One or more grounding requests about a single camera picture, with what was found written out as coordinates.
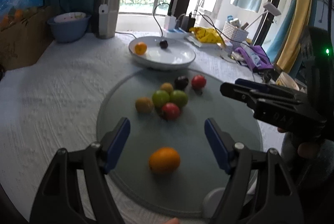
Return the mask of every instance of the white woven basket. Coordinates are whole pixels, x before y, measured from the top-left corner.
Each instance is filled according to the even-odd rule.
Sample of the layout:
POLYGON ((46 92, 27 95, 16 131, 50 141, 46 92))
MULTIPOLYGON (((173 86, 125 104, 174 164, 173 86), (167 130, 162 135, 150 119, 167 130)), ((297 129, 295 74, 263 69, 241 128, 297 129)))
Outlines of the white woven basket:
POLYGON ((231 42, 231 44, 233 45, 233 48, 237 48, 240 47, 240 43, 238 42, 243 42, 246 40, 248 32, 245 30, 241 30, 235 26, 233 26, 232 24, 225 22, 224 28, 223 28, 223 33, 228 36, 230 39, 228 39, 227 37, 223 36, 223 39, 225 41, 229 41, 231 42))

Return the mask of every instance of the red fruit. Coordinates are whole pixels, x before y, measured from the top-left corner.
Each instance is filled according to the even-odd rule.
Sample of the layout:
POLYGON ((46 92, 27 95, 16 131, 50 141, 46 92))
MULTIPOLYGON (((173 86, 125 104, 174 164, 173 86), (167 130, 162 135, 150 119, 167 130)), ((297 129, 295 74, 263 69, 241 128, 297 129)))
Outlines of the red fruit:
POLYGON ((196 75, 192 80, 191 80, 191 86, 193 89, 202 89, 206 85, 206 79, 204 78, 203 75, 196 75))
POLYGON ((166 120, 175 120, 180 116, 180 109, 174 103, 166 103, 162 108, 162 117, 166 120))

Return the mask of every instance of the human hand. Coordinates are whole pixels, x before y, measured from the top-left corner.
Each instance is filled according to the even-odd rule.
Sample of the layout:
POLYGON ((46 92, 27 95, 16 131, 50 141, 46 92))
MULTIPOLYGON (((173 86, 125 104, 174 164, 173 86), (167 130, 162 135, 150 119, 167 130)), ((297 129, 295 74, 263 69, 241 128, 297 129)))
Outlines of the human hand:
POLYGON ((180 221, 177 218, 172 218, 171 220, 168 220, 164 224, 180 224, 180 221))
MULTIPOLYGON (((286 133, 287 131, 277 128, 278 132, 286 133)), ((301 143, 298 147, 298 155, 305 159, 313 159, 317 156, 319 150, 319 144, 315 142, 301 143)))

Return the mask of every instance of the round gray tray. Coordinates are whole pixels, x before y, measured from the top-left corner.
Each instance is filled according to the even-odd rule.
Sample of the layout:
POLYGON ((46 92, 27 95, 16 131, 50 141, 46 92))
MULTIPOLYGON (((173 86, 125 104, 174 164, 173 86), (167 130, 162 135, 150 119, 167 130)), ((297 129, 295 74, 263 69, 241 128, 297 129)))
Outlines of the round gray tray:
POLYGON ((221 95, 221 81, 207 79, 199 96, 186 88, 188 104, 176 121, 164 121, 155 111, 138 114, 135 101, 150 97, 160 85, 181 75, 189 80, 200 72, 182 70, 158 72, 142 70, 122 80, 106 96, 97 119, 97 140, 114 129, 121 117, 131 122, 131 132, 111 179, 140 205, 177 217, 200 217, 204 197, 213 189, 225 187, 228 175, 220 170, 204 134, 204 121, 213 117, 222 131, 250 149, 262 150, 262 136, 251 110, 221 95), (156 176, 148 167, 150 155, 161 147, 173 147, 181 157, 180 167, 168 176, 156 176))

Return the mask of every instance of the bolt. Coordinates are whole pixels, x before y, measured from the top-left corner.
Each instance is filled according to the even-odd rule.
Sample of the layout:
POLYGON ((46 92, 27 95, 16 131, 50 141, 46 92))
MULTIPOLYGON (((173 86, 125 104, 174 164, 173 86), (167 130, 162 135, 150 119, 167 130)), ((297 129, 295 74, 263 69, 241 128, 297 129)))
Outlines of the bolt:
POLYGON ((101 144, 99 143, 99 142, 93 142, 92 144, 91 144, 91 147, 92 148, 99 148, 101 146, 101 144))
POLYGON ((234 147, 235 147, 236 149, 243 149, 243 148, 245 147, 245 145, 244 145, 243 143, 241 143, 241 142, 236 142, 236 143, 234 144, 234 147))
POLYGON ((278 151, 275 149, 275 148, 270 148, 269 149, 269 152, 273 155, 277 155, 278 154, 278 151))
POLYGON ((63 155, 66 153, 66 150, 64 148, 60 148, 57 152, 59 155, 63 155))

